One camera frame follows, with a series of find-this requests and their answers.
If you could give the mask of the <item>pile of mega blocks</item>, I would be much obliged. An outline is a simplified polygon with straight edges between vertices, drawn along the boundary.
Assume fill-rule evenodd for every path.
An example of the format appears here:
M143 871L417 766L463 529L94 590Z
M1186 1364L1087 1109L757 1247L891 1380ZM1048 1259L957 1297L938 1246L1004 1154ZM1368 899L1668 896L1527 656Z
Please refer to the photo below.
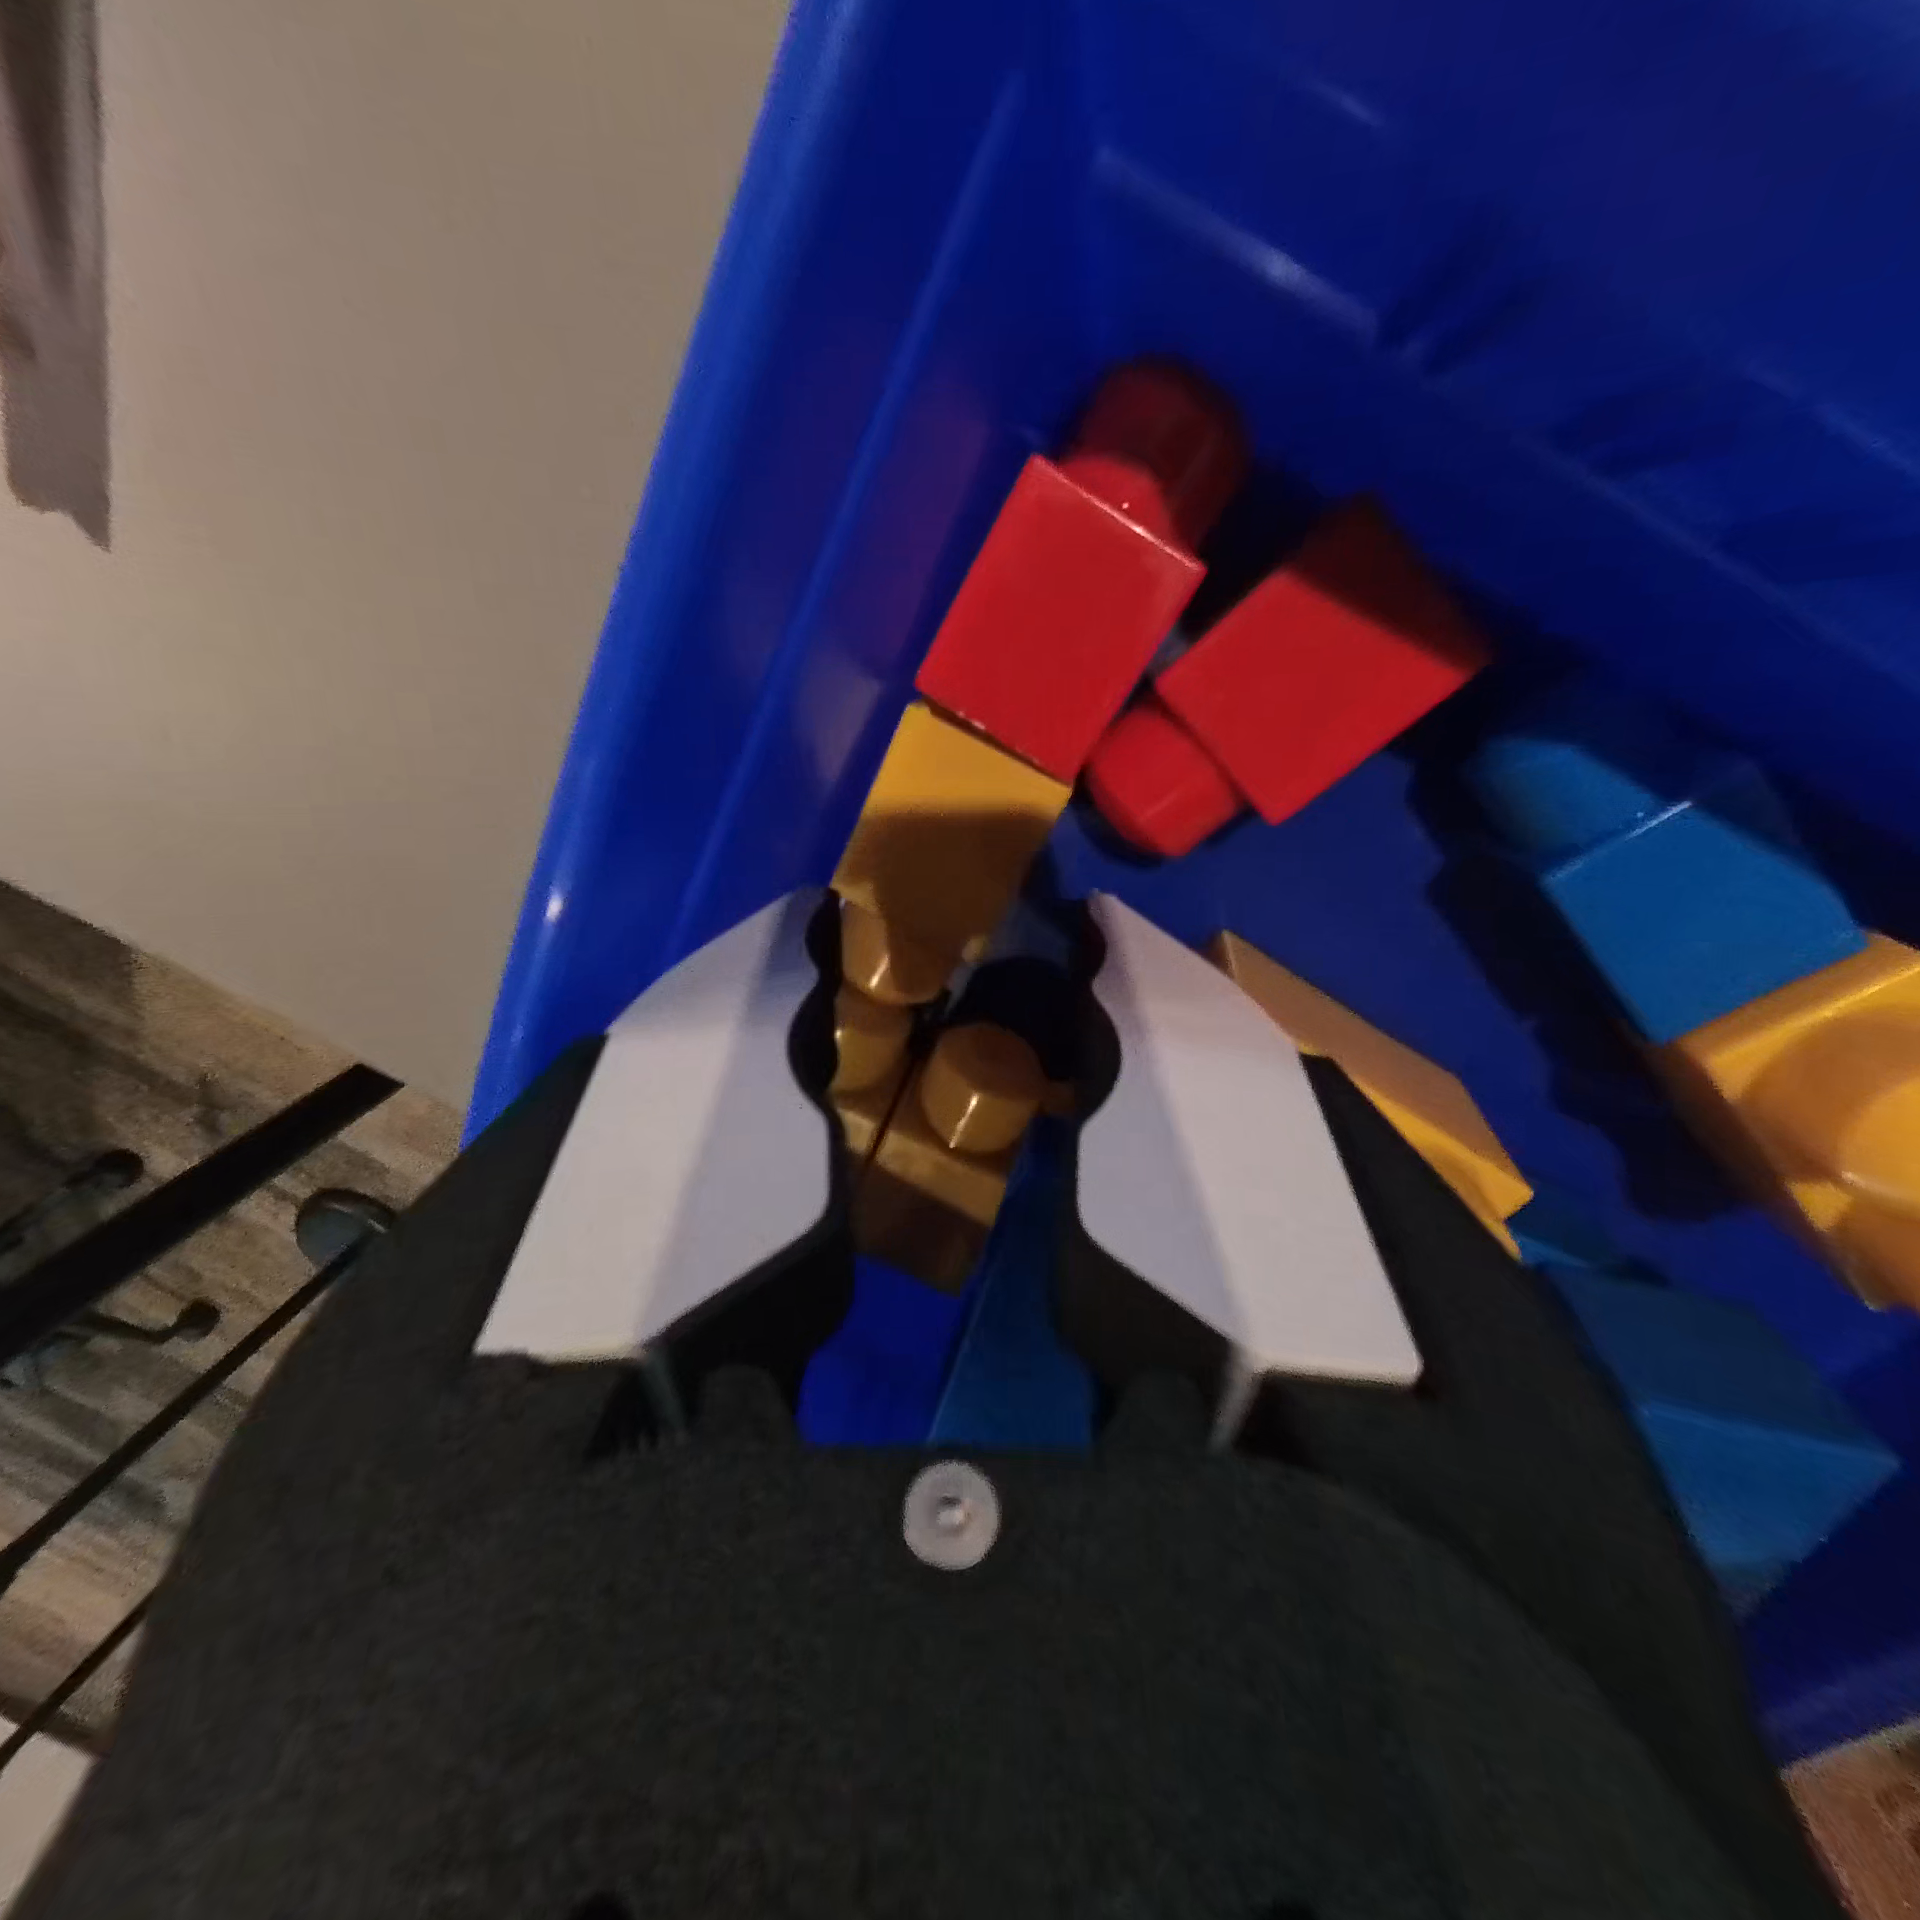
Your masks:
M1368 496L1310 521L1283 561L1163 663L1251 464L1243 420L1171 359L1111 369L1058 453L1031 453L918 670L918 690L998 750L1081 781L1101 820L1161 860L1283 824L1468 686L1490 639ZM1531 860L1610 994L1656 1046L1684 1117L1746 1123L1768 1170L1806 1090L1841 1117L1837 1070L1870 1009L1918 1037L1918 959L1813 881L1757 771L1663 733L1623 746L1598 710L1474 761L1484 809ZM1903 1466L1836 1383L1740 1301L1577 1253L1511 1206L1517 1247L1623 1386L1684 1519L1737 1614L1837 1543Z

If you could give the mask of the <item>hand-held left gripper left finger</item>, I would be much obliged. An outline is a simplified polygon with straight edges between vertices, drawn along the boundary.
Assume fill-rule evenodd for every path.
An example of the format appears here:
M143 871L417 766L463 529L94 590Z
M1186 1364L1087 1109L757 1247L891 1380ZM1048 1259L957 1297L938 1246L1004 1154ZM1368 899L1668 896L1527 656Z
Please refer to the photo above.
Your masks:
M757 1370L800 1414L853 1309L840 906L794 889L668 966L597 1047L478 1357L616 1363L696 1411Z

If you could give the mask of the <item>yellow single-stud mega block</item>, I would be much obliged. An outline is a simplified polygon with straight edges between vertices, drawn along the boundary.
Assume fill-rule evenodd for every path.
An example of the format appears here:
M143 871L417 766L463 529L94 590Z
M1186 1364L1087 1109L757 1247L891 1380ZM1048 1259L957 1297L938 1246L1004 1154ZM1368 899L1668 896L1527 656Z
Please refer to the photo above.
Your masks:
M983 957L1068 800L1066 779L906 704L831 877L846 983L890 1006L944 994Z

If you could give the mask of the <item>blue plastic bin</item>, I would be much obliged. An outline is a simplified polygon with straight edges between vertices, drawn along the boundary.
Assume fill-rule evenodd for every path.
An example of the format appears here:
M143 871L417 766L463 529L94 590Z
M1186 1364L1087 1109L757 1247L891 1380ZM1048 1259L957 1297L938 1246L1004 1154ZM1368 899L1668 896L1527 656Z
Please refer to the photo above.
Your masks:
M664 966L826 880L1020 461L1104 370L1258 441L1208 609L1378 493L1497 674L1296 821L1060 871L1233 926L1454 1067L1903 1471L1746 1626L1783 1759L1918 1713L1918 1321L1687 1139L1450 760L1590 670L1777 781L1918 941L1914 1L800 1L570 740L478 1131Z

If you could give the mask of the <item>black tripod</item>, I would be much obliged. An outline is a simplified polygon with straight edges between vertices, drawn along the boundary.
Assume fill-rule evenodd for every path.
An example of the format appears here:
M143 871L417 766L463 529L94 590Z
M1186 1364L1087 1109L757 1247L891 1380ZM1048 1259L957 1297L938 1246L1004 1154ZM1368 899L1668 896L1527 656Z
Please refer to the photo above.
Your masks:
M218 1450L398 1209L313 1184L290 1214L306 1270L276 1299L238 1273L244 1230L398 1094L356 1063L200 1160L98 1149L3 1214L6 1781L94 1757Z

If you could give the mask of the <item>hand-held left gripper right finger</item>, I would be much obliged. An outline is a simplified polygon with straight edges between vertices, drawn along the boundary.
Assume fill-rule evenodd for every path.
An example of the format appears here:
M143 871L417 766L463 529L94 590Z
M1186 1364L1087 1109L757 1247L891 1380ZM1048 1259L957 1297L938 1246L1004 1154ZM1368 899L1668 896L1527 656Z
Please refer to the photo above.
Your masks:
M1296 1040L1217 963L1087 899L1087 1090L1058 1326L1117 1404L1190 1383L1214 1443L1283 1380L1407 1391L1423 1357Z

